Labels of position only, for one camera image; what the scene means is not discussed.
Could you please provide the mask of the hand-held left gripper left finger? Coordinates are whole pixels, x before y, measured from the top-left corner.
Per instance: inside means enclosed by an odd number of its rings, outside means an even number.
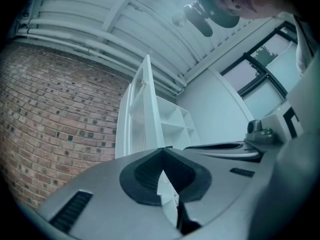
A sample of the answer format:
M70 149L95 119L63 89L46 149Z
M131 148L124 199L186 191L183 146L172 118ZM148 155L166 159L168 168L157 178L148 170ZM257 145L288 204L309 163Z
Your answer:
M120 174L128 164L147 156L143 151L86 169L51 194L37 209L49 222L78 191L92 194L71 228L76 240L177 240L182 234L160 206L135 202L122 189Z

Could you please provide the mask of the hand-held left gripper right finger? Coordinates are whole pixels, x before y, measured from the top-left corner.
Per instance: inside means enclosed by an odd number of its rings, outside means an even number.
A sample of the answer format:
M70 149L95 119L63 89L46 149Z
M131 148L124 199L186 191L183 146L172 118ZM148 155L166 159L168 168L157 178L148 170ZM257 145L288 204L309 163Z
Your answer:
M268 182L277 150L259 163L164 149L164 168L176 190L175 225L164 218L164 236L246 236L259 193Z

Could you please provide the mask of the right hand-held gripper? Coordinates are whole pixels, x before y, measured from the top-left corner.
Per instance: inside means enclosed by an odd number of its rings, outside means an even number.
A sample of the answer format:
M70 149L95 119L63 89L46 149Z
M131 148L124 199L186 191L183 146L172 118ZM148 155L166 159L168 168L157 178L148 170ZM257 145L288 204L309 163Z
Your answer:
M213 158L259 162L263 153L253 146L279 145L316 130L320 130L320 58L313 59L282 103L262 119L248 123L244 141L189 146L184 150Z

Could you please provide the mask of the glass cabinet door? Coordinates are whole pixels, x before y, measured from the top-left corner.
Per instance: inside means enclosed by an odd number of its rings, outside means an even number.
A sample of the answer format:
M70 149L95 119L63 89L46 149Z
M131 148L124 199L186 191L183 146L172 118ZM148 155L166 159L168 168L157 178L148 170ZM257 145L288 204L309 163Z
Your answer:
M150 56L139 66L118 112L115 158L166 146L160 120Z

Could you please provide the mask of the white desk with shelves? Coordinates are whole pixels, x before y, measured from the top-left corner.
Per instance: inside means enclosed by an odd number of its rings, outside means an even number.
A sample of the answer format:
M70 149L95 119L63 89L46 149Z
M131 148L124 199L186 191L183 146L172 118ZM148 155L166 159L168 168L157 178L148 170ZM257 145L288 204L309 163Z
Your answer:
M159 96L156 99L165 145L179 150L200 145L189 111Z

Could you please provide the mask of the black framed glass window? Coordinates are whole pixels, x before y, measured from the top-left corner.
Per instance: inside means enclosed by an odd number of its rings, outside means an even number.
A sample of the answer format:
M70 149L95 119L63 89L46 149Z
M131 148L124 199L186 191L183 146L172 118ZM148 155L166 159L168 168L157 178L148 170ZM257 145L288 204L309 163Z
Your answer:
M295 26L284 21L222 71L255 119L282 103L301 78L296 65Z

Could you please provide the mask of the person's light shirt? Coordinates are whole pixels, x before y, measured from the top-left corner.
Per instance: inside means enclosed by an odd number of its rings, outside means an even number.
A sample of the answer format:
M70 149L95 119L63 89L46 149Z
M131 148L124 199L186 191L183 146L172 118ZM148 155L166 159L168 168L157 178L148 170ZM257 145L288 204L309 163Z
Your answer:
M311 25L293 16L297 33L296 65L301 75L308 69L318 51L319 44L312 32Z

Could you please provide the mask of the white ceiling pipe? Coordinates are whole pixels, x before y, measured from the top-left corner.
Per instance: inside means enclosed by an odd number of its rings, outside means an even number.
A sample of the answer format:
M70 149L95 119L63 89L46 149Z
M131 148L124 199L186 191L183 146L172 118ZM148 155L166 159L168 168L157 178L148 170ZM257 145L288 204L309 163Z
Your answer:
M128 42L114 36L111 33L104 32L102 30L98 30L93 27L80 25L77 23L72 23L68 21L61 21L61 20L55 20L55 19L22 19L20 20L21 24L28 24L28 25L50 25L50 26L56 26L56 27L63 27L68 28L76 31L81 31L87 34L91 34L96 37L103 38L104 40L110 41L134 54L140 57L145 57L147 55L146 52L143 52L139 48L129 44ZM169 69L167 69L164 65L162 65L160 62L158 62L155 59L151 60L151 63L155 65L159 70L173 78L174 80L178 81L180 84L182 84L183 87L187 86L187 83L184 79L181 79L178 75L171 72Z
M138 58L134 58L129 54L119 51L107 44L57 30L21 28L17 31L17 34L19 36L49 41L81 50L85 53L89 53L97 56L98 58L117 64L132 73L136 72L133 66L139 66L142 63L142 59L144 59L146 56L150 56L150 54L138 50ZM184 87L187 86L183 79L166 69L152 57L150 58L150 63L152 66L152 73L157 79L158 85L162 88L174 94L178 94L183 91Z

